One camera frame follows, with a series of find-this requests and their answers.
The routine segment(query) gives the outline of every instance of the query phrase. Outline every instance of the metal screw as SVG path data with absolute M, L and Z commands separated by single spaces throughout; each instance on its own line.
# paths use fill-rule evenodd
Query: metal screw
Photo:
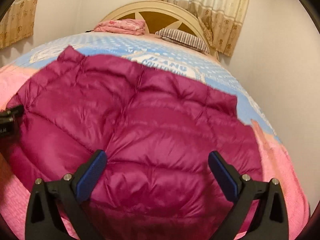
M 41 182 L 42 182 L 42 179 L 40 179 L 40 178 L 36 179 L 36 181 L 35 181 L 35 183 L 36 183 L 37 185 L 41 184 Z
M 63 176 L 63 179 L 66 181 L 69 181 L 72 179 L 72 175 L 70 173 L 67 173 L 66 175 Z
M 276 179 L 276 178 L 273 178 L 272 179 L 272 183 L 275 184 L 275 185 L 278 185 L 279 184 L 279 180 Z
M 251 179 L 251 177 L 250 177 L 248 174 L 243 174 L 243 175 L 242 175 L 242 179 L 243 179 L 244 181 L 249 181 L 249 180 Z

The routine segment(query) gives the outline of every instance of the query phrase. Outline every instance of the blue clamp pad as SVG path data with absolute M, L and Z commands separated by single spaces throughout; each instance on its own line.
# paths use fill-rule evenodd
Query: blue clamp pad
M 82 164 L 74 174 L 72 189 L 78 203 L 89 199 L 98 179 L 107 165 L 108 157 L 97 150 L 87 163 Z
M 217 151 L 209 153 L 208 163 L 226 199 L 235 203 L 242 188 L 240 174 Z

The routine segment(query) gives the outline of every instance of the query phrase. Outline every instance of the pink blanket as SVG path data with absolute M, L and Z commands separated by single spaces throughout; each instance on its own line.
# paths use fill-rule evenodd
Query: pink blanket
M 132 35 L 144 35 L 146 22 L 144 20 L 109 20 L 100 22 L 93 29 L 94 32 L 122 33 Z
M 17 68 L 13 65 L 0 69 L 0 109 L 36 70 Z M 289 218 L 289 239 L 294 240 L 308 222 L 308 201 L 286 149 L 273 135 L 265 134 L 258 123 L 252 127 L 259 145 L 263 168 L 263 180 L 276 177 L 280 180 Z M 0 154 L 0 213 L 13 233 L 24 240 L 24 227 L 30 193 L 12 173 L 8 163 Z M 70 222 L 63 219 L 68 233 L 78 238 Z

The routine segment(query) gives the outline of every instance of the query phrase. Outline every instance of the magenta puffer jacket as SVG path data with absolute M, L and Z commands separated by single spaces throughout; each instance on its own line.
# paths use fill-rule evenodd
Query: magenta puffer jacket
M 171 72 L 68 47 L 8 107 L 18 104 L 25 114 L 8 160 L 28 190 L 36 178 L 73 173 L 96 149 L 107 153 L 83 208 L 108 239 L 209 239 L 232 207 L 208 167 L 212 150 L 262 180 L 237 98 Z

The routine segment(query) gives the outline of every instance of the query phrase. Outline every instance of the cream headboard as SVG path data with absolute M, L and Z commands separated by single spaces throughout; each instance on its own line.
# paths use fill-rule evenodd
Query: cream headboard
M 146 0 L 127 4 L 108 14 L 102 21 L 122 19 L 144 19 L 147 33 L 155 33 L 162 28 L 179 29 L 201 38 L 210 48 L 198 19 L 185 9 L 171 3 Z M 214 49 L 211 48 L 210 52 L 212 56 L 216 55 Z

